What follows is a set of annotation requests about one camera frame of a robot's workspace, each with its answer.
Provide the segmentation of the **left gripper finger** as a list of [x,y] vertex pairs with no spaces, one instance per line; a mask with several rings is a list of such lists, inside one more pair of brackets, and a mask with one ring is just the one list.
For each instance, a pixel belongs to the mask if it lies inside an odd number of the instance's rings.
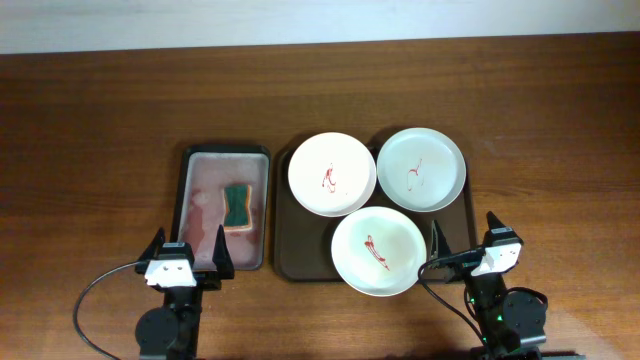
[[234,279],[235,267],[229,253],[224,226],[220,225],[216,233],[216,241],[212,255],[212,262],[220,279]]
[[138,261],[142,262],[142,261],[152,260],[156,256],[157,252],[164,245],[165,240],[166,240],[165,231],[162,227],[160,227],[156,232],[155,236],[153,237],[153,239],[151,240],[151,242],[149,243],[149,245],[145,248],[145,250],[139,256]]

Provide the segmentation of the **green orange scrub sponge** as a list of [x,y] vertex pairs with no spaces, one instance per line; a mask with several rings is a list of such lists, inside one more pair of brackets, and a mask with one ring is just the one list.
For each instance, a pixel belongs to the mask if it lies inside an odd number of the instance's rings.
[[224,188],[226,231],[247,231],[252,228],[251,194],[248,184],[232,184]]

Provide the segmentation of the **white plate front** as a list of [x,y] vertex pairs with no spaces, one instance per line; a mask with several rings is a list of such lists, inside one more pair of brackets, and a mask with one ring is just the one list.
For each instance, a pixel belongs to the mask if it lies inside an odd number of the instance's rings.
[[331,239],[331,258],[342,280],[374,297],[395,296],[411,288],[426,257],[426,242],[416,224],[388,207],[351,213]]

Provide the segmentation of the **white plate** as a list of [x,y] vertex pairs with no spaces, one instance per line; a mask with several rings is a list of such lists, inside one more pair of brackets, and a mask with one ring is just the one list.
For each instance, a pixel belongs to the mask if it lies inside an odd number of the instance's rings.
[[374,297],[395,296],[411,288],[426,257],[426,242],[416,224],[388,207],[351,213],[331,239],[331,258],[342,280]]
[[293,152],[287,179],[294,198],[306,210],[324,217],[348,215],[370,199],[376,164],[358,139],[325,132],[305,140]]
[[445,134],[429,128],[401,130],[379,150],[378,183],[396,205],[435,212],[456,200],[466,182],[464,156]]

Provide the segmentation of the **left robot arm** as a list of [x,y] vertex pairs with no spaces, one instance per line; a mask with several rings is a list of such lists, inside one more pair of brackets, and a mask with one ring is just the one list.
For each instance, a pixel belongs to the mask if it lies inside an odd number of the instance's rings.
[[141,359],[194,359],[197,357],[203,294],[219,291],[235,268],[220,226],[212,255],[213,270],[196,271],[194,252],[185,242],[167,242],[163,229],[138,258],[135,272],[164,296],[163,304],[138,321],[135,338]]

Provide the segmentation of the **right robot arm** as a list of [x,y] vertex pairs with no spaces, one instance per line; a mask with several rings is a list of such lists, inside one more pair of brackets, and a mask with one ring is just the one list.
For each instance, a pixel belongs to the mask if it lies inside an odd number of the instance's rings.
[[[429,259],[418,270],[419,283],[479,338],[481,345],[470,351],[473,359],[580,359],[575,352],[544,353],[539,349],[547,340],[548,298],[530,288],[506,286],[503,275],[518,264],[523,240],[493,212],[488,212],[486,219],[483,242],[458,253],[450,250],[440,225],[433,221]],[[424,273],[434,269],[447,271],[447,283],[464,283],[465,314],[430,289]]]

